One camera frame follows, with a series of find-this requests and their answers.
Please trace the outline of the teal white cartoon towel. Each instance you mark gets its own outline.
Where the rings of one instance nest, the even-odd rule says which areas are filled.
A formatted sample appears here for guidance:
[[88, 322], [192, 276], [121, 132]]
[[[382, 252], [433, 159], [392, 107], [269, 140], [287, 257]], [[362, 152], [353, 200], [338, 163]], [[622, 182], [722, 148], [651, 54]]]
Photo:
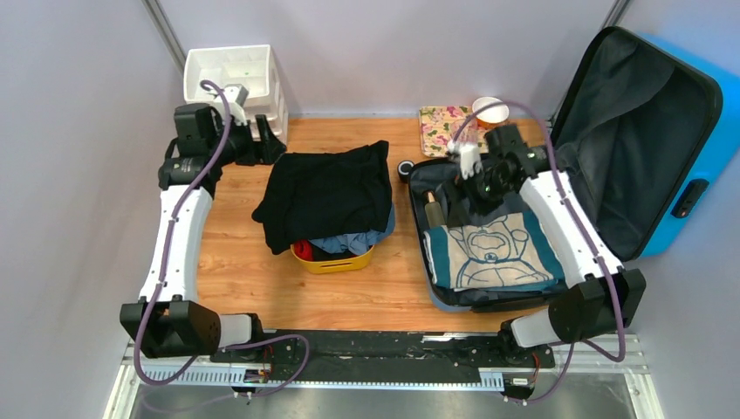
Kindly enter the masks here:
[[432, 284], [467, 290], [543, 291], [565, 279], [534, 213], [510, 213], [482, 226], [424, 232]]

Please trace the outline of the white plastic drawer unit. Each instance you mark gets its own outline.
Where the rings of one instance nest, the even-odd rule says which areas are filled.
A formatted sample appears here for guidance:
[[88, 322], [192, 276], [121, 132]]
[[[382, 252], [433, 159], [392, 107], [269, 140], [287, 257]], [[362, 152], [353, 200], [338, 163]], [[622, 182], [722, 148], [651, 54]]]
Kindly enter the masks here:
[[259, 140], [256, 114], [265, 114], [273, 133], [288, 143], [289, 111], [284, 98], [278, 69], [270, 45], [243, 45], [191, 49], [182, 79], [186, 103], [207, 103], [217, 111], [216, 93], [201, 88], [207, 79], [222, 89], [229, 84], [242, 84], [249, 96], [245, 103], [252, 135]]

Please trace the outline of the red cloth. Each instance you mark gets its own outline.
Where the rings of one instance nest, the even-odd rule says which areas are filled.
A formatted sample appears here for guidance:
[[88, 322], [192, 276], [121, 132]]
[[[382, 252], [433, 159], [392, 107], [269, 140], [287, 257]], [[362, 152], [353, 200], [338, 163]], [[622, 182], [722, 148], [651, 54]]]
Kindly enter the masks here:
[[304, 261], [313, 261], [313, 247], [308, 240], [299, 240], [292, 245], [292, 250], [296, 258]]

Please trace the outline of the blue grey shirt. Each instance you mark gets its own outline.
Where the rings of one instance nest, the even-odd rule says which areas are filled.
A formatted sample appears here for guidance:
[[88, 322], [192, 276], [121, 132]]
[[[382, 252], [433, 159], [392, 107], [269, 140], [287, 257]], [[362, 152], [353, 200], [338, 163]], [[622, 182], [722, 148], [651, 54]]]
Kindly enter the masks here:
[[369, 230], [361, 233], [347, 233], [334, 237], [310, 239], [309, 243], [328, 254], [349, 252], [355, 256], [367, 253], [373, 246], [389, 237], [394, 232], [395, 210], [391, 205], [387, 226], [383, 231]]

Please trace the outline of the yellow plastic basket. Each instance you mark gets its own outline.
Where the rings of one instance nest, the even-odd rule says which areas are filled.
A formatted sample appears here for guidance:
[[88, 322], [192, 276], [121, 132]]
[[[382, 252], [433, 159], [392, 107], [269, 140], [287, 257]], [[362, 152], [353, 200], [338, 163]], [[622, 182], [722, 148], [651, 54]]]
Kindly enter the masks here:
[[297, 261], [312, 274], [327, 274], [343, 271], [357, 271], [367, 267], [372, 259], [374, 247], [371, 246], [368, 251], [362, 255], [352, 255], [348, 258], [339, 258], [325, 261], [313, 260], [311, 262], [296, 258], [292, 246], [291, 254]]

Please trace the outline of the blue fish print suitcase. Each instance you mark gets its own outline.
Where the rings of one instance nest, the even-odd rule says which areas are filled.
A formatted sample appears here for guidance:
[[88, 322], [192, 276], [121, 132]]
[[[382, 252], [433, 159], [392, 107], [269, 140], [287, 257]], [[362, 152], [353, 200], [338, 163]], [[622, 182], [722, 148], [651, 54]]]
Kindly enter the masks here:
[[[622, 262], [665, 251], [709, 185], [739, 148], [739, 78], [660, 38], [620, 27], [602, 30], [579, 64], [551, 132], [586, 216]], [[424, 249], [425, 192], [432, 190], [448, 225], [448, 184], [459, 173], [438, 158], [407, 177], [432, 302], [451, 312], [507, 312], [542, 305], [566, 291], [467, 290], [432, 284]], [[472, 224], [532, 210], [507, 192]]]

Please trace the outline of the beige cylindrical bottle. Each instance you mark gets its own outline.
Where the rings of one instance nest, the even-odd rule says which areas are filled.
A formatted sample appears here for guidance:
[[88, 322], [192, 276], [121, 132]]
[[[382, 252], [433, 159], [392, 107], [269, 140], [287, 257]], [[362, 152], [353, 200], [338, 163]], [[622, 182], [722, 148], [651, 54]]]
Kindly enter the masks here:
[[443, 226], [446, 224], [446, 218], [442, 211], [441, 204], [437, 201], [435, 193], [432, 190], [425, 192], [426, 203], [424, 206], [425, 214], [430, 229]]

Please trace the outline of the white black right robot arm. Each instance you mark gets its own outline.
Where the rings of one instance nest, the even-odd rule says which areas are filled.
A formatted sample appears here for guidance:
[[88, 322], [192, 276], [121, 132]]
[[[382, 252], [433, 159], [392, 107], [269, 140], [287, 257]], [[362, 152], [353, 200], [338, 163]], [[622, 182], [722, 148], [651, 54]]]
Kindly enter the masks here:
[[540, 149], [528, 147], [514, 125], [494, 128], [485, 135], [485, 167], [479, 147], [464, 141], [458, 129], [447, 144], [448, 154], [459, 165], [457, 181], [475, 203], [496, 203], [515, 192], [532, 210], [550, 248], [563, 269], [567, 286], [549, 305], [516, 318], [509, 332], [497, 342], [497, 352], [511, 366], [528, 359], [533, 347], [584, 343], [605, 354], [593, 338], [615, 332], [619, 352], [626, 356], [625, 329], [629, 326], [646, 289], [637, 269], [628, 270], [614, 256], [586, 216], [572, 190], [568, 174], [558, 168], [552, 140]]

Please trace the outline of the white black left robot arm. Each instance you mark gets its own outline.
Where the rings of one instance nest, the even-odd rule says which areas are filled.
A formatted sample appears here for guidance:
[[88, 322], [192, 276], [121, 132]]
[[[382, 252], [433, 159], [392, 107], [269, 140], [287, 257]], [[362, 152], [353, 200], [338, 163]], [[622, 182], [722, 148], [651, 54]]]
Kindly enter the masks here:
[[219, 314], [197, 297], [204, 226], [223, 167], [272, 164], [286, 146], [258, 114], [243, 124], [207, 103], [179, 106], [176, 137], [158, 169], [161, 218], [140, 296], [122, 305], [120, 323], [150, 359], [212, 355], [233, 348], [247, 362], [261, 359], [266, 338], [254, 313]]

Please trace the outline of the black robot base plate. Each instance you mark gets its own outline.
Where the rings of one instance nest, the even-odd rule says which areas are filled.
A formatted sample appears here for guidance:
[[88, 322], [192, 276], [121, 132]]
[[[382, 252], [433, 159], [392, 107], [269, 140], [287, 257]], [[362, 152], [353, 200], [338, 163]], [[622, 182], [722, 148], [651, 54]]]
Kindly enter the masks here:
[[266, 347], [219, 352], [214, 363], [267, 370], [271, 381], [326, 384], [474, 384], [483, 371], [555, 366], [546, 347], [516, 349], [496, 333], [276, 330]]

